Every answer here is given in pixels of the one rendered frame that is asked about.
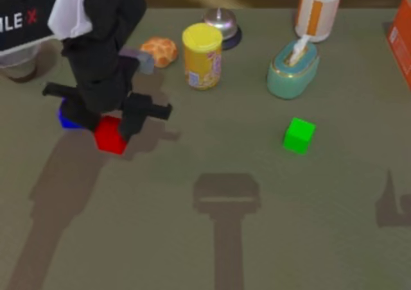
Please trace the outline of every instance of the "table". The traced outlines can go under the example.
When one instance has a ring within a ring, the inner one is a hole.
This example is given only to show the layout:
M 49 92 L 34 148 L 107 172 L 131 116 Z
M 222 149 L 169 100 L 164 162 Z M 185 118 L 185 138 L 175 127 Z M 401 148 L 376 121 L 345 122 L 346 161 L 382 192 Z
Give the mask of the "table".
M 128 44 L 181 49 L 201 13 L 149 10 Z M 63 131 L 60 101 L 41 96 L 45 80 L 74 85 L 65 60 L 2 81 L 0 289 L 408 289 L 411 97 L 383 25 L 395 11 L 342 10 L 294 101 L 265 86 L 292 11 L 236 14 L 244 39 L 215 89 L 190 89 L 181 58 L 136 76 L 175 110 L 121 158 Z M 282 148 L 292 117 L 317 125 L 305 156 Z

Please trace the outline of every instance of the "teal container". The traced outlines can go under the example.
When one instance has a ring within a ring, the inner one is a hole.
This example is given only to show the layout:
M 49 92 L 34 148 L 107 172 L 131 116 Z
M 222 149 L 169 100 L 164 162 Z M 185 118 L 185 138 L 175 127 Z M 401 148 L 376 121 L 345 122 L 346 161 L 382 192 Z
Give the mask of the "teal container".
M 294 99 L 304 92 L 314 79 L 319 66 L 320 57 L 317 48 L 307 43 L 299 61 L 291 66 L 289 59 L 294 44 L 289 43 L 270 63 L 267 75 L 268 90 L 281 99 Z

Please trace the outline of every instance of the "yellow cup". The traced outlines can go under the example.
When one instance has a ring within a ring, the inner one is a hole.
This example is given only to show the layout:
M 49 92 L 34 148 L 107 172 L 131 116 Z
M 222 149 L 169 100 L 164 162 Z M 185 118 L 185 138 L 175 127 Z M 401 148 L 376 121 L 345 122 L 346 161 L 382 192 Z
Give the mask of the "yellow cup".
M 217 85 L 221 76 L 221 31 L 206 23 L 191 25 L 182 34 L 186 81 L 196 89 Z

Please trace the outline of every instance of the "orange box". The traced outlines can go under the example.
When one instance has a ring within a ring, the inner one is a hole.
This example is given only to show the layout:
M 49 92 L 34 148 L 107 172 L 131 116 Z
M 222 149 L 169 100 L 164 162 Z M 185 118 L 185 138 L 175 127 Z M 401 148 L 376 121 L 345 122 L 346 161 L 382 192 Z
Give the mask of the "orange box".
M 387 38 L 411 89 L 411 0 L 402 0 Z

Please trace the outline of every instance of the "toy figure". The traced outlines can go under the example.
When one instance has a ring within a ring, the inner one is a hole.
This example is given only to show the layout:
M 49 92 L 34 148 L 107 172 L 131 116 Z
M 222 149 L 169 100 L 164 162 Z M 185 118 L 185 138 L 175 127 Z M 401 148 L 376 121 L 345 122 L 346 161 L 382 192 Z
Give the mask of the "toy figure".
M 101 115 L 122 110 L 119 133 L 124 141 L 137 134 L 147 116 L 167 120 L 171 105 L 153 105 L 150 96 L 132 92 L 139 60 L 119 52 L 146 11 L 145 0 L 83 0 L 92 30 L 62 41 L 76 88 L 48 84 L 44 95 L 64 98 L 61 113 L 71 122 L 95 131 Z

